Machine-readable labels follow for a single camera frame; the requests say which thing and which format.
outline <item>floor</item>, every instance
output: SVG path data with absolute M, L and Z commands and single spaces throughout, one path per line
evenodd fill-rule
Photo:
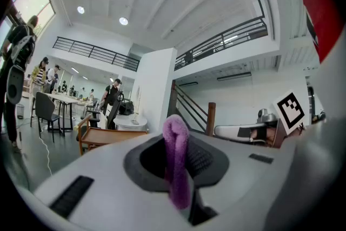
M 2 129 L 0 151 L 5 168 L 12 181 L 33 192 L 45 179 L 51 176 L 51 174 L 54 174 L 80 157 L 79 145 L 76 141 L 77 131 L 65 132 L 65 137 L 60 137 L 59 132 L 55 132 L 55 143 L 53 143 L 52 133 L 46 130 L 45 126 L 47 122 L 43 121 L 43 123 L 41 123 L 43 129 L 41 138 L 47 145 L 46 148 L 38 136 L 37 118 L 32 119 L 33 123 L 32 127 L 30 127 L 31 108 L 29 107 L 29 100 L 27 98 L 22 98 L 20 104 L 24 105 L 24 119 L 17 119 L 17 127 L 21 125 L 21 127 L 17 129 L 17 144 L 20 151 L 14 151 L 7 134 L 4 134 L 6 133 L 5 123 L 2 124 L 5 128 Z M 80 121 L 81 114 L 82 107 L 79 107 L 78 114 L 73 113 L 73 117 L 77 119 L 73 121 L 73 125 L 76 125 Z M 65 119 L 65 126 L 70 126 L 69 119 Z M 22 141 L 19 139 L 19 130 L 22 134 Z

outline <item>purple towel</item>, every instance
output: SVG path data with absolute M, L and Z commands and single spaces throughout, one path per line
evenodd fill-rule
M 178 209 L 185 209 L 190 204 L 185 168 L 189 129 L 181 117 L 172 115 L 163 124 L 163 137 L 167 154 L 166 179 L 170 183 L 169 197 Z

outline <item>red sleeve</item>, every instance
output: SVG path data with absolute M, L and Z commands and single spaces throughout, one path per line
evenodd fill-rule
M 328 55 L 339 38 L 344 23 L 333 0 L 303 0 L 318 39 L 320 62 Z

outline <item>white card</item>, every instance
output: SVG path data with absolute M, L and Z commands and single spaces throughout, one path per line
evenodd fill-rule
M 303 123 L 305 114 L 292 90 L 279 97 L 273 105 L 287 135 Z

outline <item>round white table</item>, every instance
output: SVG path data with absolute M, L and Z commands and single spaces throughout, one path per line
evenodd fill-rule
M 117 115 L 113 120 L 115 125 L 118 125 L 119 131 L 146 131 L 147 119 L 143 116 L 137 116 L 136 120 L 139 124 L 133 124 L 132 120 L 135 115 L 123 116 Z

